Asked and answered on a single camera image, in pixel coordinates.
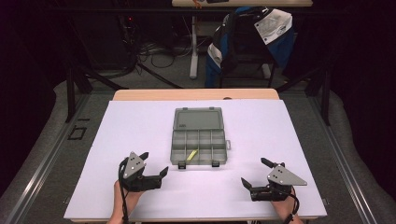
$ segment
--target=transparent lid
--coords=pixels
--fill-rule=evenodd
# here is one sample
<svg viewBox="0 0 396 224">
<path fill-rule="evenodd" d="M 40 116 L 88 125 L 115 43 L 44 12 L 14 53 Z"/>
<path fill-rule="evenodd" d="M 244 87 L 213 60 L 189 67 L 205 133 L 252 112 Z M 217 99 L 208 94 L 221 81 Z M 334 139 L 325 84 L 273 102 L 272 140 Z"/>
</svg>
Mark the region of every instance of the transparent lid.
<svg viewBox="0 0 396 224">
<path fill-rule="evenodd" d="M 220 107 L 176 109 L 174 130 L 210 129 L 224 129 Z"/>
</svg>

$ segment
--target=white paper sheet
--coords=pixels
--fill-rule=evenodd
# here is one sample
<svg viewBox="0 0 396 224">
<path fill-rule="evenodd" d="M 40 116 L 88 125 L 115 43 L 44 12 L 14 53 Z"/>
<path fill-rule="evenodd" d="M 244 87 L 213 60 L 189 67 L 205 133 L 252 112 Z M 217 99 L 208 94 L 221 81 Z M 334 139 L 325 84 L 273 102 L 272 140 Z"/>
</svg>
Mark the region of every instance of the white paper sheet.
<svg viewBox="0 0 396 224">
<path fill-rule="evenodd" d="M 219 168 L 170 162 L 175 109 L 221 107 L 224 131 L 232 148 Z M 252 202 L 241 177 L 265 186 L 272 171 L 261 158 L 285 162 L 308 185 L 296 187 L 301 217 L 326 216 L 317 186 L 281 100 L 113 101 L 109 103 L 64 218 L 107 219 L 120 162 L 134 151 L 149 152 L 144 175 L 169 166 L 161 189 L 145 192 L 131 217 L 135 220 L 260 219 L 276 217 L 269 202 Z"/>
</svg>

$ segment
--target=yellow object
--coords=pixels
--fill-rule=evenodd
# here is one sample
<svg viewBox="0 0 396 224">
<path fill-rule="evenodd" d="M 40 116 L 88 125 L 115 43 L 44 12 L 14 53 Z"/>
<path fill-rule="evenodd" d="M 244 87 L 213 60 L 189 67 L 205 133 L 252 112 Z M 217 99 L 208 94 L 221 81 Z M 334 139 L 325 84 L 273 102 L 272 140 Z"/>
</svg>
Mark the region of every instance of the yellow object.
<svg viewBox="0 0 396 224">
<path fill-rule="evenodd" d="M 192 158 L 195 156 L 195 154 L 197 154 L 198 149 L 195 149 L 191 152 L 190 156 L 187 158 L 187 161 L 192 160 Z"/>
<path fill-rule="evenodd" d="M 192 0 L 195 4 L 195 8 L 202 8 L 201 4 L 199 4 L 199 2 L 197 2 L 197 0 Z"/>
</svg>

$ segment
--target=table leg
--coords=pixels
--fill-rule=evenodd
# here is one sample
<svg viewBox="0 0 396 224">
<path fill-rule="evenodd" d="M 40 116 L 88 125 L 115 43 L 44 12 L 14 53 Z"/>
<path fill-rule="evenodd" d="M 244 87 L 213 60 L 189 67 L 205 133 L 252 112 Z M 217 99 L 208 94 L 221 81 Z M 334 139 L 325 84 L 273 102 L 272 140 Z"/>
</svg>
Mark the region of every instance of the table leg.
<svg viewBox="0 0 396 224">
<path fill-rule="evenodd" d="M 197 70 L 198 70 L 198 52 L 197 52 L 197 33 L 195 30 L 195 22 L 196 17 L 192 17 L 191 23 L 191 37 L 192 37 L 192 55 L 191 55 L 191 67 L 190 67 L 190 78 L 196 79 L 197 78 Z"/>
</svg>

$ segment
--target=dark curtain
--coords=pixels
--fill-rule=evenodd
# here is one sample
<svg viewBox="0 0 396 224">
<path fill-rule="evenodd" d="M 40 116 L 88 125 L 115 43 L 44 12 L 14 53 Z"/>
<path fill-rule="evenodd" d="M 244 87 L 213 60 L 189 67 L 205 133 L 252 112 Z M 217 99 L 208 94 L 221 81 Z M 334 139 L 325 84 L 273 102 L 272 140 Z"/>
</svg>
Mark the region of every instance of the dark curtain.
<svg viewBox="0 0 396 224">
<path fill-rule="evenodd" d="M 395 5 L 376 1 L 362 17 L 332 72 L 358 153 L 396 200 Z"/>
<path fill-rule="evenodd" d="M 378 184 L 396 199 L 394 8 L 390 0 L 314 0 L 313 9 L 342 10 L 349 17 L 304 19 L 284 75 L 303 75 L 335 53 L 331 89 L 344 102 L 355 147 Z"/>
<path fill-rule="evenodd" d="M 0 195 L 23 165 L 55 104 L 65 71 L 33 1 L 0 3 Z"/>
</svg>

